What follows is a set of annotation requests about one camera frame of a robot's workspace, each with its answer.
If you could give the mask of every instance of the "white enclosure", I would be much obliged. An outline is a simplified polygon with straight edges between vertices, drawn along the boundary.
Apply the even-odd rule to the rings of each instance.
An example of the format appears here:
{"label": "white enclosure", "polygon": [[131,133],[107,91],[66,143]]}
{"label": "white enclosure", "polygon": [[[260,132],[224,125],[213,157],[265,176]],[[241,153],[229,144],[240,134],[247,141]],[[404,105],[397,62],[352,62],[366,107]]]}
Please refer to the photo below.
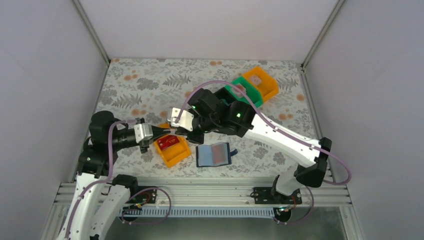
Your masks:
{"label": "white enclosure", "polygon": [[337,0],[80,0],[110,58],[303,62]]}

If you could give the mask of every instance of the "floral tablecloth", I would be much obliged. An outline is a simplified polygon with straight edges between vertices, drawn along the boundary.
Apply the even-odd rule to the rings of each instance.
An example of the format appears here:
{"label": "floral tablecloth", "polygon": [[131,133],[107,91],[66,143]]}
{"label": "floral tablecloth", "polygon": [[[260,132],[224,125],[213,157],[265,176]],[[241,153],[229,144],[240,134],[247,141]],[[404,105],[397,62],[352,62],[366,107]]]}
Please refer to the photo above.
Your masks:
{"label": "floral tablecloth", "polygon": [[[232,81],[260,66],[278,81],[279,94],[260,108],[270,119],[307,137],[314,137],[313,125],[296,64],[290,61],[198,60],[198,59],[112,59],[96,111],[108,110],[119,119],[144,118],[159,125],[171,107],[180,108],[184,98],[201,83]],[[216,91],[222,85],[211,85]],[[138,147],[121,150],[114,175],[138,177],[275,177],[294,171],[296,162],[261,142],[225,136],[205,135],[204,143],[228,142],[238,154],[232,164],[196,167],[195,144],[191,156],[168,168],[152,145],[141,154]]]}

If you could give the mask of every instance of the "orange container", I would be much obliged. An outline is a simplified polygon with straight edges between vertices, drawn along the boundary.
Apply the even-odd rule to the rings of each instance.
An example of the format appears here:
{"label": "orange container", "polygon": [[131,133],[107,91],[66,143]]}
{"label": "orange container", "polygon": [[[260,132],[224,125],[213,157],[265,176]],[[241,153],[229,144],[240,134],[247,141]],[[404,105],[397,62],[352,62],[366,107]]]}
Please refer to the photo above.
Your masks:
{"label": "orange container", "polygon": [[[278,83],[268,73],[266,73],[261,67],[256,66],[252,70],[242,75],[252,86],[254,86],[262,96],[262,101],[265,103],[270,98],[274,97],[279,93]],[[256,77],[260,78],[261,82],[256,85],[253,79]]]}
{"label": "orange container", "polygon": [[[159,125],[159,127],[169,129],[170,125],[168,123],[163,123]],[[178,162],[180,162],[181,160],[190,156],[192,152],[190,151],[189,144],[187,143],[186,139],[182,136],[177,136],[179,143],[161,150],[161,148],[159,147],[158,141],[160,139],[165,138],[166,136],[168,135],[165,135],[159,138],[158,140],[154,141],[153,144],[156,147],[157,152],[160,154],[165,164],[168,166],[168,168],[170,168],[174,166],[175,164],[177,164]]]}

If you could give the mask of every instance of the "metal frame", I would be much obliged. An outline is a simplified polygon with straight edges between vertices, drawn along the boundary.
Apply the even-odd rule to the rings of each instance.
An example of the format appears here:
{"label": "metal frame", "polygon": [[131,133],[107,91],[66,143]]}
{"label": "metal frame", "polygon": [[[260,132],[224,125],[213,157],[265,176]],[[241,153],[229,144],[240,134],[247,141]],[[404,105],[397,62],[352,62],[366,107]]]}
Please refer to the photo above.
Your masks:
{"label": "metal frame", "polygon": [[81,21],[84,23],[85,27],[87,28],[87,31],[90,34],[92,40],[94,41],[94,44],[96,45],[101,57],[106,62],[107,66],[109,66],[110,59],[108,57],[108,54],[106,53],[106,50],[103,47],[102,42],[100,41],[99,37],[97,36],[97,33],[94,30],[92,24],[90,23],[90,20],[89,20],[87,14],[86,14],[86,11],[84,11],[84,8],[81,5],[79,0],[70,0],[70,1],[75,6],[76,11],[78,12],[79,17],[81,18]]}
{"label": "metal frame", "polygon": [[[272,186],[273,177],[140,177],[140,186],[158,186],[167,191],[172,199],[173,207],[285,207],[286,205],[255,205],[250,197],[253,187]],[[62,183],[57,193],[54,205],[68,206],[74,196],[75,183]],[[303,204],[298,207],[309,207],[310,194],[306,188],[301,188]],[[346,186],[323,184],[313,188],[312,194],[317,207],[349,207],[351,199]],[[101,196],[99,204],[106,199]],[[146,206],[167,207],[167,197],[158,192],[155,204]]]}
{"label": "metal frame", "polygon": [[324,36],[327,34],[327,31],[329,30],[331,24],[333,23],[334,19],[336,18],[337,14],[340,12],[340,9],[342,8],[343,4],[345,4],[345,2],[346,0],[338,0],[336,4],[334,5],[334,8],[332,9],[330,16],[328,16],[327,21],[325,22],[324,26],[322,27],[321,31],[319,32],[318,36],[313,42],[312,47],[310,48],[309,52],[307,53],[302,63],[303,69],[305,69],[306,66],[309,64],[309,61],[314,55],[315,50],[318,48]]}
{"label": "metal frame", "polygon": [[55,240],[57,238],[67,215],[68,208],[69,206],[66,205],[53,205],[41,235],[42,240]]}

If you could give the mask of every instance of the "orange dot pattern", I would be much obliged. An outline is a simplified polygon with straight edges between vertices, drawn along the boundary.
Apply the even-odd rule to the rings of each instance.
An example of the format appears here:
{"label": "orange dot pattern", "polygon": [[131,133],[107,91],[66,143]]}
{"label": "orange dot pattern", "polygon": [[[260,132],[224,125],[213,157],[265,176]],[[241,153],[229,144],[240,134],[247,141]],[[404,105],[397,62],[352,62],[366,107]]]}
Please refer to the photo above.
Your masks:
{"label": "orange dot pattern", "polygon": [[303,95],[303,94],[298,94],[297,96],[296,96],[296,99],[298,100],[298,101],[304,101],[305,100],[305,96]]}
{"label": "orange dot pattern", "polygon": [[139,115],[140,114],[140,110],[138,110],[138,109],[133,109],[132,111],[131,111],[131,115],[133,115],[133,116],[137,116],[137,115]]}
{"label": "orange dot pattern", "polygon": [[166,117],[168,116],[168,112],[167,112],[167,111],[161,111],[161,112],[159,113],[159,116],[160,116],[161,118],[166,118]]}
{"label": "orange dot pattern", "polygon": [[278,119],[286,121],[287,120],[287,116],[284,113],[281,113],[280,115],[278,115]]}

